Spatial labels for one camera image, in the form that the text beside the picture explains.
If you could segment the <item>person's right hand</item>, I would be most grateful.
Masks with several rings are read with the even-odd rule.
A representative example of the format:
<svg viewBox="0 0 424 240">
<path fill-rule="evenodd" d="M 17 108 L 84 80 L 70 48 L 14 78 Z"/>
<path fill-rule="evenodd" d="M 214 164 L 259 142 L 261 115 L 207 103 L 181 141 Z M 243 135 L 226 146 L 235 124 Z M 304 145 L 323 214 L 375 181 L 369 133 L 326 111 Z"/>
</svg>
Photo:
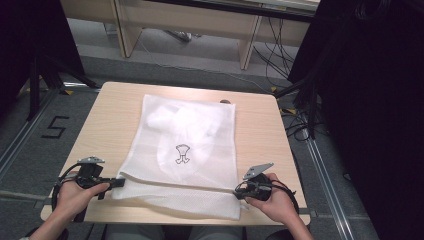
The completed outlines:
<svg viewBox="0 0 424 240">
<path fill-rule="evenodd" d="M 248 197 L 246 201 L 251 206 L 261 210 L 271 220 L 280 222 L 288 228 L 302 223 L 291 198 L 287 194 L 288 188 L 279 181 L 275 173 L 269 173 L 267 174 L 267 177 L 273 184 L 269 199 L 267 201 L 260 201 L 255 198 Z"/>
</svg>

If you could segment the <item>black curtain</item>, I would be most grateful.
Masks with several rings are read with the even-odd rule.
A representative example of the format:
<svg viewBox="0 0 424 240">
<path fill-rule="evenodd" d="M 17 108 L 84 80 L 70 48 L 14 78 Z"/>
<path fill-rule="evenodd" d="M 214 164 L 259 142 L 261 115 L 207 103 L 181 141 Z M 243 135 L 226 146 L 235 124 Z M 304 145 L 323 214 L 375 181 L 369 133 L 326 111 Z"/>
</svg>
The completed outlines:
<svg viewBox="0 0 424 240">
<path fill-rule="evenodd" d="M 290 79 L 321 97 L 380 240 L 424 240 L 424 0 L 320 0 Z"/>
<path fill-rule="evenodd" d="M 0 0 L 0 116 L 29 78 L 37 55 L 85 74 L 60 0 Z"/>
</svg>

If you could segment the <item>metal floor rail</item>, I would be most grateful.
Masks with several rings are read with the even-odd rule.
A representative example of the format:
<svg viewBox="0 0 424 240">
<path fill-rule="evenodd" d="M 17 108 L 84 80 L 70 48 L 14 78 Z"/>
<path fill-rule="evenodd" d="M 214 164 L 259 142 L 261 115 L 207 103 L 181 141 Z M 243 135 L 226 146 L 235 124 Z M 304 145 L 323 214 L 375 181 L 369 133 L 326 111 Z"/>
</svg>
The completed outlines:
<svg viewBox="0 0 424 240">
<path fill-rule="evenodd" d="M 38 112 L 30 120 L 27 120 L 24 123 L 17 135 L 13 138 L 12 142 L 0 155 L 0 181 L 3 179 L 5 174 L 21 152 L 22 148 L 39 125 L 41 119 L 46 113 L 47 108 L 57 97 L 57 95 L 57 90 L 49 90 L 46 93 L 45 97 L 40 103 Z"/>
<path fill-rule="evenodd" d="M 317 171 L 341 240 L 355 240 L 350 222 L 336 194 L 316 141 L 312 138 L 308 130 L 303 130 L 302 135 L 305 137 L 309 154 Z"/>
</svg>

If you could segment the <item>black metal stand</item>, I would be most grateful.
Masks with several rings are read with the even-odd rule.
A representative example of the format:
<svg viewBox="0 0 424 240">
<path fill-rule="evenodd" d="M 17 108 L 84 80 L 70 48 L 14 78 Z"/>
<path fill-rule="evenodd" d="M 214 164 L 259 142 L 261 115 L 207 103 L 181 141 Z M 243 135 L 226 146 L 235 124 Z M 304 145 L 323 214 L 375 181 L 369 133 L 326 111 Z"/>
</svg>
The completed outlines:
<svg viewBox="0 0 424 240">
<path fill-rule="evenodd" d="M 276 99 L 279 99 L 282 96 L 294 92 L 295 90 L 298 91 L 293 103 L 296 108 L 307 109 L 307 132 L 309 134 L 309 138 L 312 140 L 315 139 L 314 127 L 317 100 L 315 80 L 318 75 L 319 68 L 314 66 L 304 78 L 273 94 Z"/>
<path fill-rule="evenodd" d="M 38 54 L 30 63 L 30 106 L 28 121 L 31 121 L 40 111 L 40 79 L 43 79 L 49 89 L 65 91 L 65 85 L 59 73 L 64 72 L 82 84 L 99 89 L 100 86 L 76 70 L 52 56 Z"/>
</svg>

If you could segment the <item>person's left hand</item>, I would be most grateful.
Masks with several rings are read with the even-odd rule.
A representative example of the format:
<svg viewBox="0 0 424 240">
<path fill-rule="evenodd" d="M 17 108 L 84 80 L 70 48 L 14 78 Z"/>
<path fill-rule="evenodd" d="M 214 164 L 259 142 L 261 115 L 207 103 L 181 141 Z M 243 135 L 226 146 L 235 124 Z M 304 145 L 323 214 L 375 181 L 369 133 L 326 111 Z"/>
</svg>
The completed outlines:
<svg viewBox="0 0 424 240">
<path fill-rule="evenodd" d="M 69 223 L 88 206 L 94 196 L 108 188 L 108 183 L 102 183 L 83 189 L 75 181 L 67 181 L 59 191 L 57 206 L 52 215 L 62 222 Z"/>
</svg>

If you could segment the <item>white garment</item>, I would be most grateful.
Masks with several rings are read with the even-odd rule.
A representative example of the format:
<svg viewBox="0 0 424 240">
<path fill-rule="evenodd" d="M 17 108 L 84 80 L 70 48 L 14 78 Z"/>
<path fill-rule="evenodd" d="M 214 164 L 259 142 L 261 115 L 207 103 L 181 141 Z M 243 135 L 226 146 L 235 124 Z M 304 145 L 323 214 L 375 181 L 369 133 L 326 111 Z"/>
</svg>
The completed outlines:
<svg viewBox="0 0 424 240">
<path fill-rule="evenodd" d="M 222 103 L 168 103 L 144 120 L 158 136 L 159 168 L 182 177 L 235 163 L 235 107 Z"/>
</svg>

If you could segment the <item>person's lap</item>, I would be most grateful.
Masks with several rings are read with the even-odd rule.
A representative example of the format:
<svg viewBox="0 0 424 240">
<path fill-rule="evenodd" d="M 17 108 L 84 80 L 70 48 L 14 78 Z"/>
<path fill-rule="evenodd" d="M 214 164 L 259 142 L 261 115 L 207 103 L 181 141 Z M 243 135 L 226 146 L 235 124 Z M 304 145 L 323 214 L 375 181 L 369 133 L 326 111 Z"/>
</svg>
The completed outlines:
<svg viewBox="0 0 424 240">
<path fill-rule="evenodd" d="M 104 240 L 246 240 L 243 227 L 109 224 Z"/>
</svg>

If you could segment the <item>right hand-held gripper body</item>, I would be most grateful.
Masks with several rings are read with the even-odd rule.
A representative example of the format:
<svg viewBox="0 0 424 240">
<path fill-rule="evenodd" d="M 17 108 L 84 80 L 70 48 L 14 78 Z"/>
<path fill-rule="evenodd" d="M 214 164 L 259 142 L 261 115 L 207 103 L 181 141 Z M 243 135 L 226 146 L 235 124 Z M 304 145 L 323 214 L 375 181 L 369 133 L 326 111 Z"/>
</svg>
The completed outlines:
<svg viewBox="0 0 424 240">
<path fill-rule="evenodd" d="M 260 201 L 266 201 L 271 195 L 271 181 L 264 174 L 264 171 L 271 168 L 273 163 L 265 163 L 250 167 L 243 176 L 246 188 L 243 197 L 251 197 Z"/>
</svg>

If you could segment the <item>white mesh laundry bag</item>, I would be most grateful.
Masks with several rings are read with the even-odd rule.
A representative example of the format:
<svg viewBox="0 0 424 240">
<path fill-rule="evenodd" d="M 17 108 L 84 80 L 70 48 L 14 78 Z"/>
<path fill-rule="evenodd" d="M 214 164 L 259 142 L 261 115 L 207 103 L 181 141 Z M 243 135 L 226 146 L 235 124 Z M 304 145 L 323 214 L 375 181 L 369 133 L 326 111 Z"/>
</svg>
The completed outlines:
<svg viewBox="0 0 424 240">
<path fill-rule="evenodd" d="M 126 160 L 118 170 L 125 179 L 122 188 L 112 193 L 114 199 L 139 198 L 142 201 L 202 217 L 237 220 L 240 202 L 233 195 L 238 183 L 236 147 L 233 169 L 216 166 L 177 177 L 159 168 L 157 161 L 158 136 L 144 126 L 146 117 L 168 103 L 218 103 L 187 101 L 146 95 L 143 98 L 141 119 Z"/>
</svg>

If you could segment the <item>light wooden desk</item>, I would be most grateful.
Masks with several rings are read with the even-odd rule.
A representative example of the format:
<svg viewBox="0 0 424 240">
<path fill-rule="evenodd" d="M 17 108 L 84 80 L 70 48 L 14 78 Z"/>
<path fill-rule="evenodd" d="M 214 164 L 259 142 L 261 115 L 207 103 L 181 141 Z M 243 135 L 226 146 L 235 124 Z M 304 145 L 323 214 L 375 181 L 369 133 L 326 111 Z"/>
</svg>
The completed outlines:
<svg viewBox="0 0 424 240">
<path fill-rule="evenodd" d="M 243 70 L 256 42 L 300 46 L 320 1 L 60 0 L 69 18 L 115 25 L 124 58 L 143 29 L 174 30 L 236 39 Z"/>
</svg>

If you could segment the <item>black tape floor marking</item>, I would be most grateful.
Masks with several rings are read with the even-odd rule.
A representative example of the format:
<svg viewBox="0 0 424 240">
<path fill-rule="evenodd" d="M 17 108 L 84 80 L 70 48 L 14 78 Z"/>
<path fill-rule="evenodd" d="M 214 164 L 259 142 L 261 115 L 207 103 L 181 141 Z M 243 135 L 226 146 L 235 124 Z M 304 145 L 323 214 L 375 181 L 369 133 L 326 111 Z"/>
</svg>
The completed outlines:
<svg viewBox="0 0 424 240">
<path fill-rule="evenodd" d="M 46 133 L 42 134 L 41 137 L 46 139 L 60 139 L 66 130 L 66 127 L 62 126 L 61 123 L 68 119 L 68 116 L 54 116 L 46 129 Z"/>
</svg>

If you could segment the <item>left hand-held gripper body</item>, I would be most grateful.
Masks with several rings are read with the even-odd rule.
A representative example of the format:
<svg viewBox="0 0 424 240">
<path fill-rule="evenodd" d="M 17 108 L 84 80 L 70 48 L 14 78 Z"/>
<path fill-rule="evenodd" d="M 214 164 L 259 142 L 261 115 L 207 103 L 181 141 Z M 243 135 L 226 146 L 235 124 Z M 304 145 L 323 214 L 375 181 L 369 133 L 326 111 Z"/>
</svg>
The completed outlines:
<svg viewBox="0 0 424 240">
<path fill-rule="evenodd" d="M 100 176 L 103 163 L 103 159 L 95 156 L 79 159 L 77 164 L 80 169 L 77 173 L 76 183 L 83 189 L 104 183 L 105 179 Z"/>
</svg>

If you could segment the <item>grey power strip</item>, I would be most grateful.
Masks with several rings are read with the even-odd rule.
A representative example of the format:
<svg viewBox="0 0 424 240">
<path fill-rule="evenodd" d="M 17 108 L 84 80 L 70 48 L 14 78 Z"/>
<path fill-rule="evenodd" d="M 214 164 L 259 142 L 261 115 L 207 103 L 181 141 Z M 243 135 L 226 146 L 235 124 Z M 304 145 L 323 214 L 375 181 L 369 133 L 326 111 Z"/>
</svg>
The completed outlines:
<svg viewBox="0 0 424 240">
<path fill-rule="evenodd" d="M 189 33 L 189 32 L 182 32 L 182 31 L 166 30 L 166 33 L 169 34 L 170 36 L 172 36 L 173 38 L 183 42 L 183 43 L 188 43 L 195 38 L 201 37 L 201 34 L 192 34 L 192 33 Z"/>
</svg>

